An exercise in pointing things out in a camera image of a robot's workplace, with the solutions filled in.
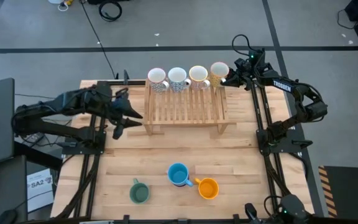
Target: orange and black striped tape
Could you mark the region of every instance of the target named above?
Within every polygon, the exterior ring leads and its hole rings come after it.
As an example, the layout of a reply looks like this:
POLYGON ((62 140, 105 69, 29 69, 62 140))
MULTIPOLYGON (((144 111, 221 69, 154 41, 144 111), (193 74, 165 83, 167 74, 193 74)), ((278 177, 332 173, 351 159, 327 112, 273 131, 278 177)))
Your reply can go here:
POLYGON ((329 186, 327 171, 325 170, 324 166, 319 166, 318 172, 320 174, 321 186, 323 187, 324 197, 326 199, 328 216, 331 218, 336 218, 337 213, 335 209, 334 197, 333 193, 331 192, 331 187, 329 186))

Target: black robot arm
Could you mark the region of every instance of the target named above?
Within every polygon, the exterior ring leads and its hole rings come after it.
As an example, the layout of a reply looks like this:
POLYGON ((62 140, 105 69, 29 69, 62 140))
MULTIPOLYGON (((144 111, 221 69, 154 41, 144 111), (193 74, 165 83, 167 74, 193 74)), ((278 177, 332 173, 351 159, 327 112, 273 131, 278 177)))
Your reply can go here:
POLYGON ((262 144, 276 145, 281 139, 285 138, 289 128, 298 123, 320 121, 327 114, 327 105, 319 92, 309 84, 281 77, 271 64, 265 63, 264 49, 250 50, 248 59, 239 58, 234 64, 237 69, 230 68, 226 80, 223 80, 221 85, 245 86, 247 91, 251 89, 251 85, 254 83, 261 88, 274 86, 290 93, 295 99, 296 114, 284 121, 277 121, 269 125, 264 131, 265 136, 262 144), (307 105, 303 104, 305 98, 311 101, 307 105))
POLYGON ((132 109, 127 88, 119 90, 115 96, 112 96, 109 85, 93 85, 89 88, 62 93, 51 101, 19 106, 12 117, 11 125, 16 135, 22 137, 41 132, 73 138, 82 143, 94 142, 94 128, 72 128, 42 120, 43 117, 55 114, 74 116, 80 113, 89 113, 108 119, 116 126, 113 133, 114 139, 121 136, 124 128, 142 125, 137 121, 124 118, 124 116, 142 118, 132 109))

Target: wooden tabletop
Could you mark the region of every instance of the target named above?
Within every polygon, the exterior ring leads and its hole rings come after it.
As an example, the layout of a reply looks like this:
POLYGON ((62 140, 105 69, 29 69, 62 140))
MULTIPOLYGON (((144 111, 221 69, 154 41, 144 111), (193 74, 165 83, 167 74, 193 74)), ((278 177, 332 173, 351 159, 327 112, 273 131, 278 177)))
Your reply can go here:
MULTIPOLYGON (((83 80, 81 88, 96 84, 97 80, 83 80)), ((145 86, 130 86, 132 107, 144 113, 145 86)), ((273 121, 289 117, 284 93, 266 88, 273 121)), ((232 218, 238 213, 246 218, 244 204, 253 203, 260 218, 267 218, 263 201, 269 195, 269 185, 255 136, 257 123, 250 91, 226 88, 227 108, 231 124, 220 135, 216 127, 161 127, 148 136, 143 126, 129 128, 118 140, 112 139, 114 126, 106 122, 106 150, 101 156, 96 183, 92 219, 176 219, 232 218), (190 178, 214 178, 219 195, 213 200, 203 199, 197 185, 175 187, 167 177, 167 169, 174 162, 186 164, 190 178), (142 205, 132 203, 129 190, 133 178, 150 187, 150 198, 142 205)), ((80 114, 72 122, 79 128, 90 123, 90 114, 80 114)), ((262 113, 264 127, 265 115, 262 113)), ((285 181, 290 191, 313 213, 308 185, 300 161, 281 154, 285 181)), ((58 215, 78 188, 83 156, 69 160, 60 173, 52 214, 58 215)), ((83 197, 81 214, 85 214, 88 193, 83 197)))

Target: concrete floor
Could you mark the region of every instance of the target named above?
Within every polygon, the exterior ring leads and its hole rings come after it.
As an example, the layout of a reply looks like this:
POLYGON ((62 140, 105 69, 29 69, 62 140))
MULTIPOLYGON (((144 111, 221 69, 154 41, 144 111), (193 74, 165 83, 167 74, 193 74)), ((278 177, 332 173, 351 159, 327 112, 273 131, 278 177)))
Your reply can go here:
MULTIPOLYGON (((151 48, 144 52, 136 47, 229 46, 240 33, 249 36, 251 45, 298 47, 296 51, 283 51, 281 69, 284 65, 290 78, 315 86, 329 105, 323 122, 303 125, 305 138, 314 141, 309 154, 318 178, 319 165, 358 167, 358 51, 351 48, 358 46, 358 38, 353 30, 336 24, 336 13, 349 1, 133 0, 121 3, 122 17, 111 23, 99 17, 96 6, 85 7, 105 47, 133 47, 107 53, 115 72, 126 69, 131 78, 145 78, 154 67, 189 69, 196 64, 208 67, 216 61, 234 66, 233 62, 240 57, 229 48, 199 51, 151 48), (266 2, 280 46, 273 44, 263 4, 266 2), (306 46, 344 48, 304 51, 307 49, 302 47, 306 46)), ((31 3, 0 0, 0 5, 0 52, 8 53, 0 54, 0 79, 15 78, 16 93, 57 96, 78 88, 80 80, 112 79, 104 55, 86 52, 99 44, 78 1, 67 12, 58 11, 47 0, 31 3), (49 48, 75 48, 76 52, 20 53, 49 48), (9 53, 12 49, 18 49, 17 53, 9 53)), ((352 24, 345 14, 341 14, 341 21, 347 26, 352 24)), ((267 61, 280 71, 275 51, 267 52, 267 61)), ((38 100, 17 96, 16 106, 38 100)), ((327 215, 326 206, 322 206, 327 215)), ((50 208, 44 208, 29 218, 47 218, 49 212, 50 208)))

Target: green mug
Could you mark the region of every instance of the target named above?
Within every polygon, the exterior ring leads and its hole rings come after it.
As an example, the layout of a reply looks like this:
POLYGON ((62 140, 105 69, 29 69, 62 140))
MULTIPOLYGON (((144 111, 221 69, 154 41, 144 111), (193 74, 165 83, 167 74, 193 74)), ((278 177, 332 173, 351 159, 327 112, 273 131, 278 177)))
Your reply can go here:
POLYGON ((134 185, 131 187, 129 196, 134 203, 145 203, 150 197, 149 187, 143 183, 139 183, 139 181, 134 178, 134 185))

